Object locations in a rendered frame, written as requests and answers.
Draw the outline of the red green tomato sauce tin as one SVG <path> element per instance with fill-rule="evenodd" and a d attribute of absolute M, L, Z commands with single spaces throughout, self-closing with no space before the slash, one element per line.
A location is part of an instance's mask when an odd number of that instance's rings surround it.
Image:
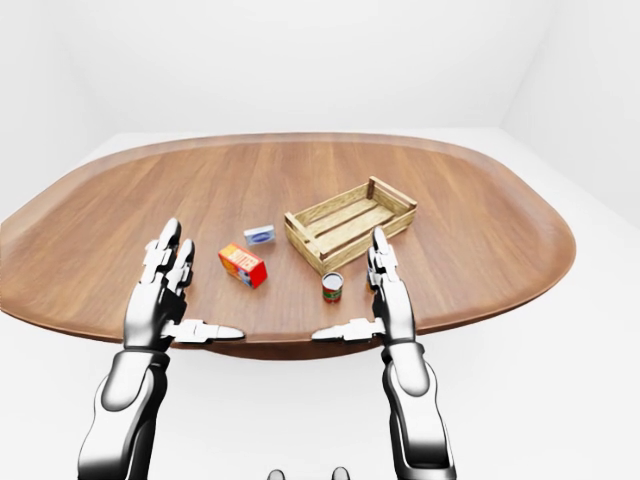
<path fill-rule="evenodd" d="M 322 277 L 322 294 L 327 303 L 337 303 L 342 297 L 344 279 L 337 272 L 328 272 Z"/>

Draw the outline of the red orange printed food box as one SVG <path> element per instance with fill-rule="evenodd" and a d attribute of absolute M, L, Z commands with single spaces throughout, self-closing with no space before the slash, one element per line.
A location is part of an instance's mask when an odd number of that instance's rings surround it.
<path fill-rule="evenodd" d="M 268 277 L 264 261 L 235 243 L 222 248 L 218 256 L 230 275 L 253 289 L 260 286 Z"/>

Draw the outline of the wooden slat tray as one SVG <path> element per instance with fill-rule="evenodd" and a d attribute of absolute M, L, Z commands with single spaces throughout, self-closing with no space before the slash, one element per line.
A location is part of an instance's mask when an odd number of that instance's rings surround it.
<path fill-rule="evenodd" d="M 285 234 L 309 265 L 324 275 L 364 254 L 375 227 L 393 237 L 409 227 L 416 211 L 414 199 L 371 176 L 367 183 L 298 213 L 287 212 Z"/>

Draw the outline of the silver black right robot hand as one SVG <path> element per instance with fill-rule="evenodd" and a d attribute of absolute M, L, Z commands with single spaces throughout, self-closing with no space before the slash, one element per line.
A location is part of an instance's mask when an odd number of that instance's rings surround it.
<path fill-rule="evenodd" d="M 367 251 L 367 269 L 374 289 L 372 311 L 374 320 L 351 319 L 345 324 L 317 330 L 313 341 L 358 342 L 382 336 L 387 343 L 414 341 L 415 320 L 409 293 L 399 277 L 398 261 L 383 229 L 372 231 L 372 246 Z"/>

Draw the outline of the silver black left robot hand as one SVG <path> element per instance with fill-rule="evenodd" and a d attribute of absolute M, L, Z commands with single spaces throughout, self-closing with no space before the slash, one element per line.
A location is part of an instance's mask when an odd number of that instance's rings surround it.
<path fill-rule="evenodd" d="M 195 244 L 180 240 L 181 224 L 171 218 L 160 236 L 146 246 L 144 270 L 134 287 L 124 318 L 124 346 L 165 351 L 173 342 L 208 344 L 240 340 L 237 328 L 184 319 L 185 290 L 192 281 Z"/>

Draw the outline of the small blue grey printed box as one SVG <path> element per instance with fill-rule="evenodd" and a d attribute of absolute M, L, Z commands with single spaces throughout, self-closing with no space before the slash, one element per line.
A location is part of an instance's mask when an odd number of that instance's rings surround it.
<path fill-rule="evenodd" d="M 246 229 L 243 231 L 246 243 L 249 246 L 269 243 L 275 240 L 276 231 L 273 224 Z"/>

